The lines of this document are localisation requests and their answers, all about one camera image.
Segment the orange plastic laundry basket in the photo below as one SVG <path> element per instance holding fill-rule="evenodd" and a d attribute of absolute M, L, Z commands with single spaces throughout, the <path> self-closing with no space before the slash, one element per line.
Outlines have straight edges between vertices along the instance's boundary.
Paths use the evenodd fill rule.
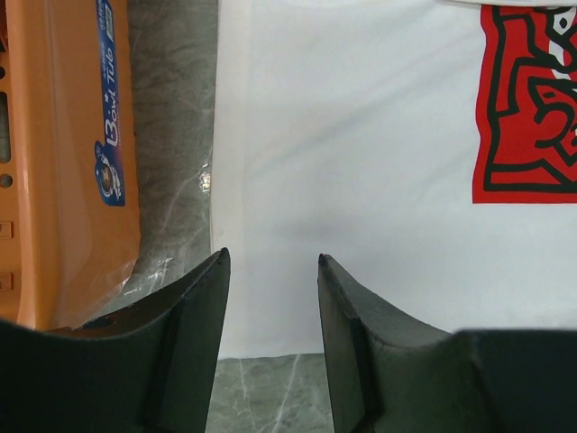
<path fill-rule="evenodd" d="M 1 316 L 79 327 L 140 247 L 128 4 L 1 4 Z"/>

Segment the white printed t-shirt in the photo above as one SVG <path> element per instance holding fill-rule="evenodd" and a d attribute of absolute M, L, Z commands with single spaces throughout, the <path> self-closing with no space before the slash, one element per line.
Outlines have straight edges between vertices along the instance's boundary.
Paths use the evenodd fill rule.
<path fill-rule="evenodd" d="M 317 259 L 434 327 L 576 325 L 573 1 L 223 1 L 220 355 L 322 348 Z"/>

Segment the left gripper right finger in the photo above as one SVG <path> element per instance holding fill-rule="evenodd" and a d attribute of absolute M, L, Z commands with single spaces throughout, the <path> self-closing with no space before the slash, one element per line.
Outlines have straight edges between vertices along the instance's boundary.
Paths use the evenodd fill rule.
<path fill-rule="evenodd" d="M 318 259 L 325 368 L 338 432 L 573 432 L 572 330 L 447 333 Z"/>

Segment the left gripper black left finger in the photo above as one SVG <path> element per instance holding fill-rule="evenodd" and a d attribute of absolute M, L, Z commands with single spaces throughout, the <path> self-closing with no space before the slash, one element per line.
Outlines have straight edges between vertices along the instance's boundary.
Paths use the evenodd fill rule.
<path fill-rule="evenodd" d="M 229 293 L 222 249 L 78 329 L 1 324 L 4 432 L 202 432 Z"/>

